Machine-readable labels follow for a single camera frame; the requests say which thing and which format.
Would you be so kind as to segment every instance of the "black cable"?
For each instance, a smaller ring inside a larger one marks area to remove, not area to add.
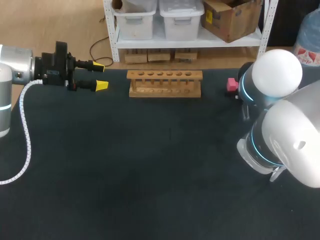
[[[111,63],[110,63],[109,65],[105,65],[105,67],[109,67],[109,66],[111,66],[112,64],[114,64],[114,60],[113,60],[111,57],[109,57],[109,56],[103,56],[103,57],[99,57],[99,58],[95,59],[94,56],[92,56],[91,50],[92,50],[92,48],[93,48],[97,43],[100,43],[100,42],[103,41],[103,40],[107,40],[108,38],[109,38],[109,37],[107,36],[107,37],[105,37],[105,38],[102,38],[102,39],[96,41],[94,44],[92,44],[92,46],[90,47],[90,50],[89,50],[90,56],[91,56],[91,58],[92,58],[92,61],[94,61],[94,62],[96,62],[96,61],[98,61],[98,60],[101,60],[101,59],[110,59],[110,60],[111,60]]]
[[[106,15],[104,15],[104,17],[99,20],[99,23],[103,23],[105,20],[106,20]]]

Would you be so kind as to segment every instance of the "pink block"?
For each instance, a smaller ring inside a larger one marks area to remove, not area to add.
[[[228,78],[228,82],[226,84],[226,90],[228,92],[235,92],[238,89],[238,82],[233,77]]]

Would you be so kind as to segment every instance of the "black tabletop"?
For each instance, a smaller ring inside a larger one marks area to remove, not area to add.
[[[302,85],[320,79],[305,70]],[[0,186],[1,240],[308,240],[320,190],[274,183],[237,152],[252,121],[224,97],[236,69],[205,70],[201,99],[129,98],[126,71],[97,93],[36,85],[25,96],[32,157]],[[0,179],[26,159],[19,106],[0,138]]]

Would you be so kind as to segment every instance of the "cardboard box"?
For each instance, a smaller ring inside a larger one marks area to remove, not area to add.
[[[147,49],[128,49],[124,54],[126,64],[145,64],[148,62]]]
[[[165,48],[148,49],[148,62],[170,61],[170,59],[171,59],[170,49],[165,49]]]
[[[227,43],[256,31],[263,0],[204,0],[202,26]]]
[[[178,48],[175,50],[174,60],[178,62],[191,63],[197,60],[198,49],[196,48]]]

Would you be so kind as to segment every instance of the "white spherical robot head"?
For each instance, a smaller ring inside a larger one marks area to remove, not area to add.
[[[270,50],[254,62],[252,80],[264,95],[282,98],[293,93],[300,85],[302,66],[291,52]]]

